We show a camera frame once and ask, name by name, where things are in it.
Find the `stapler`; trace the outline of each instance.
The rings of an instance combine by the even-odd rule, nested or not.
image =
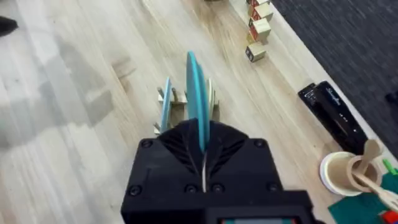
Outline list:
[[[18,28],[16,21],[0,16],[0,37],[10,34],[16,28]]]
[[[368,137],[328,82],[312,83],[298,95],[344,151],[363,154]]]

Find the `blue plate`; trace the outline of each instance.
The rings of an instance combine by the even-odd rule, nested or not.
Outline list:
[[[210,140],[209,106],[205,78],[193,52],[187,56],[188,117],[198,120],[199,146],[202,152]]]
[[[162,107],[162,122],[160,124],[160,133],[167,131],[169,126],[170,118],[170,96],[172,91],[172,84],[170,82],[170,77],[167,77],[166,88],[163,97],[163,107]]]

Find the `gray carpet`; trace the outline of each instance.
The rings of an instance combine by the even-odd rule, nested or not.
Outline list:
[[[397,157],[398,0],[272,3]]]

